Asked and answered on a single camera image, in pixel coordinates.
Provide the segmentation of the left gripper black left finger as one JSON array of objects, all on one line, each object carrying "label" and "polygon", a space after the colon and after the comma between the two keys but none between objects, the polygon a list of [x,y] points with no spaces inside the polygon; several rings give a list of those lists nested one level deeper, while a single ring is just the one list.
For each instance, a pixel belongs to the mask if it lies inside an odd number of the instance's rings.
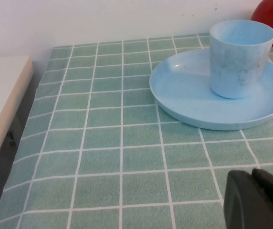
[{"label": "left gripper black left finger", "polygon": [[228,173],[223,211],[228,229],[273,229],[273,211],[252,173]]}]

